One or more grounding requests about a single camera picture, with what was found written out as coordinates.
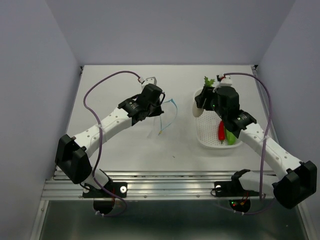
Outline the white toy radish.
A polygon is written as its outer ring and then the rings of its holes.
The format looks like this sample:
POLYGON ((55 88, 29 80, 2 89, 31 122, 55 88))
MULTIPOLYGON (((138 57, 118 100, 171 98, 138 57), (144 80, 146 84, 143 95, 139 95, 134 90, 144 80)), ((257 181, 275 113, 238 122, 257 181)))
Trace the white toy radish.
MULTIPOLYGON (((212 87, 212 96, 213 96, 213 90, 214 90, 214 87, 213 87, 214 82, 215 82, 214 79, 209 79, 207 76, 204 77, 204 85, 203 85, 203 87, 212 87)), ((193 114, 193 116, 195 118, 198 118, 203 114, 203 112, 204 112, 204 109, 197 108, 196 101, 195 101, 195 98, 194 98, 194 102, 193 102, 193 106, 192 106, 192 114, 193 114)))

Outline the clear zip top bag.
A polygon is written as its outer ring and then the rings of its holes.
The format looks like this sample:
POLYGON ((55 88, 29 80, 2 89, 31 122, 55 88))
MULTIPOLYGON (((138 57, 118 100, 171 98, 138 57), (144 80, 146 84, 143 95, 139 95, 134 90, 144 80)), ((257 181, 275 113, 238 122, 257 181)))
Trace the clear zip top bag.
POLYGON ((147 135, 148 139, 162 135, 177 118, 178 106, 173 98, 164 101, 161 106, 164 113, 154 117, 151 131, 147 135))

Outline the green toy pepper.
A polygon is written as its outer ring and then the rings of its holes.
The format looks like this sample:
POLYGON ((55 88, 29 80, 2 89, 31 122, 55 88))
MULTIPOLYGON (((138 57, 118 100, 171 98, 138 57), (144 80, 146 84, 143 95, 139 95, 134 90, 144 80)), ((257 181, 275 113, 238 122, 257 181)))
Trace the green toy pepper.
POLYGON ((234 145, 237 141, 237 138, 235 137, 235 135, 232 132, 228 131, 227 129, 225 129, 225 137, 229 146, 234 145))

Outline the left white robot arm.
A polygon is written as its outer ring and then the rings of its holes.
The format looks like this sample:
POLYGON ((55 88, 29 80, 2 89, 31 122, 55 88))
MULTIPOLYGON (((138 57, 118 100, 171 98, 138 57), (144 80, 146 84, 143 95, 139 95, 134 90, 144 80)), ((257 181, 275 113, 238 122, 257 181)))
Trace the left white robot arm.
POLYGON ((104 173, 95 174, 97 168, 92 167, 90 157, 96 151, 100 156, 102 145, 121 131, 146 118, 163 114, 160 96, 164 95, 160 87, 149 83, 140 94, 121 102, 97 124, 73 137, 63 135, 58 141, 55 164, 73 184, 88 184, 100 197, 108 196, 111 193, 111 179, 104 173))

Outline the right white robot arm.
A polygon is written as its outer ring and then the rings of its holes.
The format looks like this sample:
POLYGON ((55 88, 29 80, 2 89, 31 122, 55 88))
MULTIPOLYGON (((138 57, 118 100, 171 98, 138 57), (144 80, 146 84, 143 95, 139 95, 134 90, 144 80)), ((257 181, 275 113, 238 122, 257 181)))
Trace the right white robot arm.
POLYGON ((222 120, 227 131, 248 145, 274 175, 254 173, 249 169, 237 171, 230 185, 222 187, 230 196, 244 192, 262 192, 274 197, 283 207, 292 209, 317 191, 317 166, 312 161, 303 162, 288 153, 268 136, 257 120, 240 108, 239 94, 231 86, 204 86, 194 97, 193 116, 203 111, 213 111, 222 120))

